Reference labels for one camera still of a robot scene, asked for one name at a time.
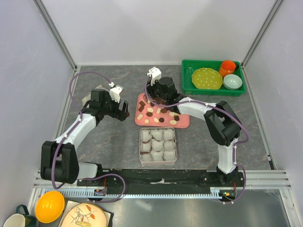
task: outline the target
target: green mug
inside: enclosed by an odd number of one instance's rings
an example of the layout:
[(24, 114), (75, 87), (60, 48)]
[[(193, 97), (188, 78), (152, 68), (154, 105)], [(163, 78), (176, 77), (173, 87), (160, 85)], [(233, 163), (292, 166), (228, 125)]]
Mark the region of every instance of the green mug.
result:
[(16, 208), (16, 213), (6, 220), (3, 227), (36, 227), (36, 218), (29, 215), (26, 205), (19, 205)]

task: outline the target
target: orange mug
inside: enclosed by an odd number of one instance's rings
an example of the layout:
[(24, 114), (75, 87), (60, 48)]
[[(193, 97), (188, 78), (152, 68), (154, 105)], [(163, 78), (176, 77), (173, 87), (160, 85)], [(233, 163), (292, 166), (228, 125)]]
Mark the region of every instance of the orange mug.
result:
[(220, 69), (219, 74), (224, 78), (228, 74), (232, 74), (236, 69), (236, 64), (230, 60), (223, 61)]

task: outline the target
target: white wall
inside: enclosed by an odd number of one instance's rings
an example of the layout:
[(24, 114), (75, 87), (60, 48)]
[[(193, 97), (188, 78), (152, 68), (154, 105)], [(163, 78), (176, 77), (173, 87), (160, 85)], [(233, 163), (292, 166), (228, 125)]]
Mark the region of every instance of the white wall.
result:
[(0, 2), (0, 226), (27, 205), (72, 76), (31, 0)]
[(274, 0), (43, 0), (77, 64), (244, 59)]
[(303, 2), (284, 1), (246, 71), (274, 162), (303, 213)]

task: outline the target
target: gray floor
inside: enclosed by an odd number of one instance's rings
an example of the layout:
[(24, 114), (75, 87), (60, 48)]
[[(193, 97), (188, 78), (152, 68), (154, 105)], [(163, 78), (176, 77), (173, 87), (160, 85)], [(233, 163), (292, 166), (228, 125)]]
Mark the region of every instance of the gray floor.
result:
[[(86, 199), (70, 198), (87, 202)], [(289, 227), (279, 191), (245, 191), (233, 205), (206, 199), (122, 199), (97, 204), (112, 227)], [(39, 227), (56, 227), (61, 218)]]
[[(129, 102), (130, 117), (124, 122), (105, 117), (101, 123), (84, 139), (77, 150), (79, 161), (101, 163), (104, 168), (142, 168), (139, 161), (139, 130), (134, 122), (138, 95), (144, 91), (146, 72), (152, 66), (85, 66), (82, 71), (93, 70), (108, 75), (116, 85), (124, 87), (122, 99)], [(181, 66), (158, 66), (162, 76), (172, 77), (178, 91), (181, 89)], [(81, 101), (99, 84), (108, 87), (100, 76), (88, 74), (78, 77), (74, 96)], [(251, 140), (239, 145), (237, 161), (249, 170), (269, 168), (266, 151), (258, 128), (248, 92), (240, 97), (232, 96), (190, 96), (206, 102), (227, 101), (248, 129)], [(76, 119), (78, 111), (71, 104), (65, 129)], [(152, 168), (176, 169), (215, 169), (218, 163), (217, 145), (210, 137), (204, 121), (191, 117), (190, 126), (176, 129), (178, 159), (174, 166), (152, 166)]]

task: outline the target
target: green tray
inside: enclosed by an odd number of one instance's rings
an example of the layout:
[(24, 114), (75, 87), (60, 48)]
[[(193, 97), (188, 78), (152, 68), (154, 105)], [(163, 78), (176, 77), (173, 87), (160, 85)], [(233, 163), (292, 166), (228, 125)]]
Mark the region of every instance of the green tray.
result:
[(238, 90), (228, 90), (222, 85), (219, 90), (198, 89), (191, 82), (191, 75), (200, 68), (211, 68), (219, 71), (222, 61), (203, 61), (203, 60), (183, 60), (182, 61), (182, 89), (185, 94), (192, 95), (213, 95), (213, 96), (240, 96), (246, 92), (245, 80), (242, 73), (241, 64), (238, 61), (234, 63), (239, 66), (233, 74), (242, 79), (242, 86)]

